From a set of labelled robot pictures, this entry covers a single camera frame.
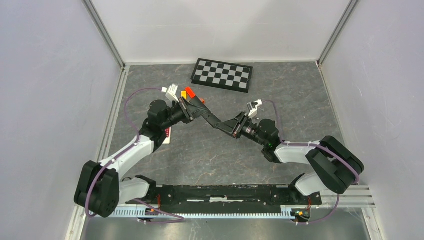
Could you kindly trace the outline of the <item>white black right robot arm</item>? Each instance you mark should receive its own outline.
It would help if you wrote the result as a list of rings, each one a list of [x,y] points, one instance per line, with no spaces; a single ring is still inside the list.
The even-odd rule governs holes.
[[[231,120],[218,121],[213,127],[235,139],[246,137],[261,145],[262,154],[271,163],[311,166],[313,173],[304,173],[291,183],[288,196],[295,204],[324,190],[342,195],[359,182],[365,170],[362,161],[330,135],[308,143],[281,140],[275,121],[262,119],[255,124],[244,112]]]

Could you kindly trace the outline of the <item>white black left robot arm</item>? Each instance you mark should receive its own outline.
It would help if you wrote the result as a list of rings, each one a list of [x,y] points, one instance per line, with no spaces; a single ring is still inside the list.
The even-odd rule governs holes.
[[[150,186],[152,181],[135,177],[123,183],[123,176],[163,144],[166,129],[180,122],[191,123],[209,112],[197,97],[190,101],[180,98],[173,101],[172,106],[163,100],[153,101],[141,129],[136,130],[136,136],[130,143],[100,162],[90,160],[83,165],[74,202],[84,208],[88,218],[107,218],[119,204],[133,199],[140,199],[145,204],[153,203],[157,190]]]

